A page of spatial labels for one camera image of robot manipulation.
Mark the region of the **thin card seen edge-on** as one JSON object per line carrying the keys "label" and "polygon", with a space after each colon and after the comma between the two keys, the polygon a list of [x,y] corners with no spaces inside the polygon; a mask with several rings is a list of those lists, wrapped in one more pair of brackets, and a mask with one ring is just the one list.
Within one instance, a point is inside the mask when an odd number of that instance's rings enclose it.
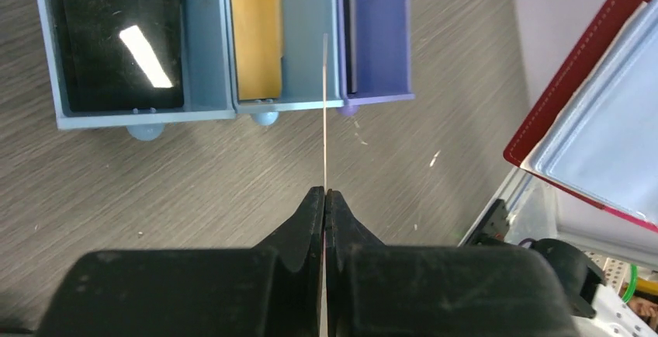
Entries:
{"label": "thin card seen edge-on", "polygon": [[[328,63],[328,34],[323,34],[323,64],[322,64],[322,129],[323,129],[323,191],[326,200],[327,188],[327,63]],[[323,326],[324,336],[329,336],[328,325],[328,306],[327,306],[327,246],[326,234],[323,231],[322,244],[323,244],[323,279],[322,279],[322,313],[323,313]]]}

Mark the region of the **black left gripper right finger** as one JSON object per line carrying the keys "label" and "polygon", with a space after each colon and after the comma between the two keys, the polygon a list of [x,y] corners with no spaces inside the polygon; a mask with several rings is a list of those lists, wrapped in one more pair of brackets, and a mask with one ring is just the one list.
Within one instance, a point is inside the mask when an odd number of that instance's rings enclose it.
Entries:
{"label": "black left gripper right finger", "polygon": [[324,206],[331,336],[576,336],[561,284],[513,245],[383,244],[338,191]]}

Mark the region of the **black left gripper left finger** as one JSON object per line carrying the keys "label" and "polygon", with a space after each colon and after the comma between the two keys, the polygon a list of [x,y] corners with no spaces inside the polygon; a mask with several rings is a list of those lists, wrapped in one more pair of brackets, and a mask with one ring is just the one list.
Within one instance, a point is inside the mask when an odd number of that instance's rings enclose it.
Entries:
{"label": "black left gripper left finger", "polygon": [[317,336],[325,194],[251,248],[102,250],[69,269],[39,336]]}

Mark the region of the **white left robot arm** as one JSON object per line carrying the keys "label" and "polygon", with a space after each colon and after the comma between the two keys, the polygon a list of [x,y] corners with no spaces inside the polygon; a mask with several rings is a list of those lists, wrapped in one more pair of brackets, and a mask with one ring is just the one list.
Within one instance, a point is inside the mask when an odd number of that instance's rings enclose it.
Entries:
{"label": "white left robot arm", "polygon": [[582,251],[482,224],[458,247],[379,240],[315,186],[251,248],[103,250],[38,336],[652,336]]}

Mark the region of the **red leather card holder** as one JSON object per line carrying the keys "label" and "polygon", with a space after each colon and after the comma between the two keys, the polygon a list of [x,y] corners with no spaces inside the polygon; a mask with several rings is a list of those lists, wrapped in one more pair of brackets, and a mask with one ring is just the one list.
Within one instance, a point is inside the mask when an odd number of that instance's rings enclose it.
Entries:
{"label": "red leather card holder", "polygon": [[504,158],[657,229],[657,0],[604,2]]}

